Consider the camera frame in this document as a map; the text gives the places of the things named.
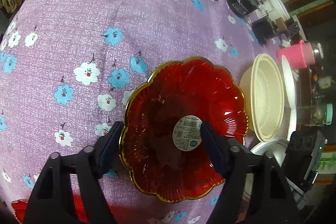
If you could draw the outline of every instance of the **screw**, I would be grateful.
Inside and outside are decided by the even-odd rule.
[[[234,153],[238,153],[240,151],[240,148],[236,145],[231,146],[230,150]]]
[[[273,153],[272,152],[267,151],[265,153],[265,155],[266,155],[267,158],[270,158],[270,159],[273,158]]]
[[[53,160],[58,158],[58,156],[59,156],[58,152],[53,152],[53,153],[50,154],[50,158],[53,159]]]
[[[85,153],[90,153],[90,152],[92,152],[93,150],[94,150],[94,147],[91,146],[91,145],[88,145],[88,146],[84,147],[84,152],[85,152]]]

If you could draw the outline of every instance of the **blue flower print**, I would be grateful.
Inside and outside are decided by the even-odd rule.
[[[107,78],[114,88],[124,88],[129,83],[129,72],[122,68],[114,69],[111,71],[111,76]]]
[[[230,54],[231,54],[233,57],[237,57],[237,56],[238,56],[238,50],[235,49],[235,48],[231,48],[231,49],[230,49]]]
[[[217,203],[217,200],[218,200],[218,199],[219,199],[219,196],[218,196],[218,195],[215,195],[215,196],[210,200],[209,204],[210,204],[211,206],[215,206],[216,203]]]
[[[108,173],[105,174],[108,178],[114,179],[117,176],[117,172],[115,172],[113,169],[110,169]]]
[[[69,87],[68,84],[59,85],[57,90],[54,93],[54,98],[56,99],[56,103],[61,105],[66,105],[68,101],[72,100],[72,95],[74,93],[74,89]]]
[[[6,62],[3,65],[3,72],[4,73],[11,73],[12,70],[15,69],[16,67],[16,56],[11,54],[10,56],[7,57]]]
[[[184,218],[187,215],[186,212],[179,212],[173,217],[174,222],[180,221],[182,218]]]
[[[31,189],[34,188],[34,182],[28,176],[22,176],[22,181]]]
[[[191,0],[192,3],[194,3],[194,6],[200,10],[203,11],[204,10],[204,4],[200,1],[200,0]]]
[[[0,62],[3,62],[6,59],[7,53],[3,51],[0,53]]]
[[[0,131],[5,130],[6,130],[5,118],[3,116],[0,116]]]
[[[148,69],[147,64],[143,61],[141,57],[132,57],[129,60],[131,69],[137,73],[145,73]]]
[[[239,22],[239,24],[244,25],[246,24],[246,22],[244,21],[244,19],[240,18],[240,17],[236,17],[237,21]]]
[[[115,46],[123,40],[123,32],[117,27],[108,27],[102,36],[105,37],[105,42],[112,46]]]

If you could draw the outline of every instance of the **gold rim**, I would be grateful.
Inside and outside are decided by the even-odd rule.
[[[126,104],[126,109],[125,109],[125,116],[124,116],[124,128],[123,128],[123,131],[121,133],[121,136],[120,136],[120,139],[119,139],[119,156],[120,156],[120,160],[121,162],[123,163],[123,165],[127,168],[127,170],[129,171],[129,174],[130,174],[130,178],[131,178],[131,181],[133,183],[133,185],[135,186],[135,188],[137,188],[141,193],[144,193],[144,194],[147,194],[147,195],[151,195],[151,196],[157,196],[159,198],[159,200],[161,201],[164,201],[164,202],[167,202],[167,203],[178,203],[178,202],[181,202],[181,201],[184,201],[186,199],[189,199],[189,200],[195,200],[195,199],[199,199],[199,198],[202,198],[202,197],[205,197],[208,193],[211,192],[211,190],[218,186],[218,185],[221,185],[225,179],[223,179],[221,182],[218,182],[218,183],[215,183],[214,185],[212,185],[209,190],[207,190],[204,194],[200,195],[200,196],[197,196],[197,197],[189,197],[189,196],[186,196],[184,197],[183,199],[179,199],[179,200],[167,200],[165,198],[163,198],[160,194],[158,193],[151,193],[151,192],[147,192],[147,191],[144,191],[141,189],[141,187],[137,184],[136,180],[135,180],[135,176],[134,176],[134,173],[133,173],[133,169],[132,167],[128,164],[126,158],[125,158],[125,153],[124,153],[124,139],[125,139],[125,135],[128,131],[128,112],[130,110],[130,106],[134,100],[134,98],[138,95],[138,93],[140,91],[142,91],[144,88],[146,88],[147,86],[151,85],[154,78],[156,77],[156,75],[165,67],[169,66],[169,65],[173,65],[173,64],[186,64],[190,61],[193,61],[193,60],[203,60],[207,63],[209,63],[211,66],[213,66],[214,68],[219,68],[219,69],[223,69],[225,70],[230,78],[231,78],[231,82],[233,83],[233,85],[239,89],[239,91],[241,92],[241,95],[244,99],[244,114],[246,116],[246,121],[247,121],[247,126],[246,126],[246,130],[245,130],[245,133],[243,135],[243,145],[245,145],[245,136],[247,134],[247,131],[248,131],[248,128],[249,128],[249,119],[248,119],[248,116],[246,114],[246,111],[245,111],[245,96],[244,96],[244,93],[243,91],[241,90],[241,88],[235,84],[234,82],[234,79],[231,75],[231,73],[229,72],[228,69],[226,69],[225,67],[223,66],[220,66],[220,65],[214,65],[212,64],[208,59],[204,58],[204,57],[201,57],[201,56],[192,56],[192,57],[189,57],[183,61],[179,61],[179,60],[172,60],[172,61],[168,61],[168,62],[165,62],[163,64],[161,64],[160,66],[158,66],[154,71],[153,73],[151,74],[151,76],[148,78],[147,82],[143,83],[142,85],[140,85],[129,97],[128,101],[127,101],[127,104]]]

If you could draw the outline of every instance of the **barcode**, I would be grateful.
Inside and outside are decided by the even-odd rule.
[[[187,127],[196,127],[197,123],[184,121],[183,125]]]

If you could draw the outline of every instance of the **glass jar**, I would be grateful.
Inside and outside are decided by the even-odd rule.
[[[316,43],[316,44],[311,43],[311,47],[314,52],[315,63],[318,63],[319,61],[324,59],[323,50],[322,50],[322,46],[320,43]]]
[[[306,126],[330,125],[333,117],[332,104],[302,106],[297,108],[297,123]]]

